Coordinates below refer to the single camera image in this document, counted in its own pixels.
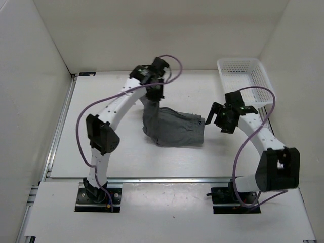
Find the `gray cloth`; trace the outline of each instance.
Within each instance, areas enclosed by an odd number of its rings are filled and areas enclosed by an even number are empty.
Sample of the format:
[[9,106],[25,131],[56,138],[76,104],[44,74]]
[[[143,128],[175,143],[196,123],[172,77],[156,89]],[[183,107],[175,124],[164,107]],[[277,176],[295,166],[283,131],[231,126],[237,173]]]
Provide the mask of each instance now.
[[204,142],[205,119],[200,115],[160,108],[159,102],[140,98],[144,105],[143,131],[160,146],[180,147]]

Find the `white floor panel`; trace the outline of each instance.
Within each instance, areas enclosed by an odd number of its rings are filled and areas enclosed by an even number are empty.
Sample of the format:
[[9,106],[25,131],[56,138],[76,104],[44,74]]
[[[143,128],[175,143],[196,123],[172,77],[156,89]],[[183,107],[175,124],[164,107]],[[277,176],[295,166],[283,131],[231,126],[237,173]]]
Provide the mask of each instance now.
[[[77,79],[68,115],[60,139],[51,177],[81,178],[89,168],[83,163],[75,141],[75,122],[85,106],[120,91],[129,72],[97,72],[95,76]],[[185,71],[165,86],[161,106],[200,114],[207,118],[212,103],[224,103],[224,92],[217,71]],[[89,109],[80,125],[81,143],[90,159],[86,116],[96,114],[105,104]],[[221,134],[214,124],[205,127],[202,147],[162,148],[154,145],[142,131],[143,105],[132,107],[119,124],[116,133],[120,145],[112,154],[108,177],[223,177],[231,176],[232,165],[246,135],[236,129],[233,135]],[[244,149],[237,167],[238,175],[255,172],[259,155],[251,143]]]
[[[57,242],[262,242],[314,239],[299,190],[261,214],[214,215],[209,184],[124,184],[120,213],[74,212],[78,183],[41,183],[26,236]],[[261,199],[270,196],[264,194]]]

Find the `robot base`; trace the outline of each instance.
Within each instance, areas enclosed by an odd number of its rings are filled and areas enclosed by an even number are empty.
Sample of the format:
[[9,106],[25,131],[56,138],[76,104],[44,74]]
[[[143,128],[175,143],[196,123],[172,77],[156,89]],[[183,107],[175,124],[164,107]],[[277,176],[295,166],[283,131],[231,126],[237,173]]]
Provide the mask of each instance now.
[[[251,204],[257,194],[255,192],[239,193],[242,200]],[[253,210],[242,207],[237,201],[235,195],[227,187],[213,187],[211,193],[207,196],[212,196],[214,214],[260,214],[260,207]]]
[[[120,212],[120,201],[122,199],[122,189],[121,188],[107,188],[107,191],[111,195],[113,212]],[[111,213],[111,207],[108,205],[108,197],[104,200],[97,202],[91,199],[87,195],[87,190],[84,187],[78,189],[76,202],[75,202],[75,212],[102,212]]]

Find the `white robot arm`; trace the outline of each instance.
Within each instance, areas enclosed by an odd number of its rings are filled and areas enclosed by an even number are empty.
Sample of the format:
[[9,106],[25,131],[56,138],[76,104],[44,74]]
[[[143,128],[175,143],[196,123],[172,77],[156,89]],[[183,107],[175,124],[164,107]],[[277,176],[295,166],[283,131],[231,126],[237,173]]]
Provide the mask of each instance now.
[[[141,85],[140,81],[135,78],[127,79],[124,87],[120,92],[125,92],[131,88]],[[109,126],[112,130],[116,130],[120,120],[128,112],[128,110],[134,105],[134,103],[146,94],[146,89],[137,89],[135,91],[129,92],[126,95],[115,98],[111,101],[101,112],[97,114],[97,119],[102,121],[104,124],[109,123]],[[107,168],[109,163],[109,158],[111,152],[107,152],[102,155],[101,151],[98,150],[95,144],[91,148],[91,164],[97,166],[97,176],[100,185],[104,185],[107,182]],[[111,144],[112,148],[117,146],[117,144]],[[96,178],[95,178],[95,169],[90,168],[89,175],[87,177],[89,183],[98,187]]]
[[[225,94],[225,100],[224,105],[213,103],[205,125],[210,124],[216,114],[214,124],[223,133],[232,134],[239,127],[249,137],[260,128],[262,121],[257,110],[244,105],[240,91]],[[235,179],[238,192],[267,192],[298,186],[300,154],[296,148],[287,148],[266,127],[262,127],[251,142],[260,154],[260,162],[254,174]]]
[[[119,145],[119,137],[115,130],[120,120],[143,95],[146,94],[146,97],[152,101],[159,101],[163,98],[163,85],[150,85],[150,87],[147,85],[163,83],[165,68],[168,67],[168,63],[159,57],[156,57],[151,65],[137,66],[120,91],[125,95],[112,100],[97,115],[88,115],[86,122],[92,153],[92,167],[83,182],[88,196],[94,201],[101,201],[105,197],[105,192],[101,187],[106,188],[109,158]],[[135,89],[141,85],[147,88]]]

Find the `white plastic basket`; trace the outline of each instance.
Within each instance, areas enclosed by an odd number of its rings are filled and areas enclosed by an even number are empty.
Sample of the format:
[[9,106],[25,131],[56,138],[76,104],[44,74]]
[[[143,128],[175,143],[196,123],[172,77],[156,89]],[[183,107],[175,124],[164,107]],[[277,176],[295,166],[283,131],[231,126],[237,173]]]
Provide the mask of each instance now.
[[[217,61],[217,66],[225,93],[248,86],[262,86],[273,91],[267,73],[257,58],[222,58]],[[241,93],[246,106],[261,108],[273,103],[266,90],[247,89]]]

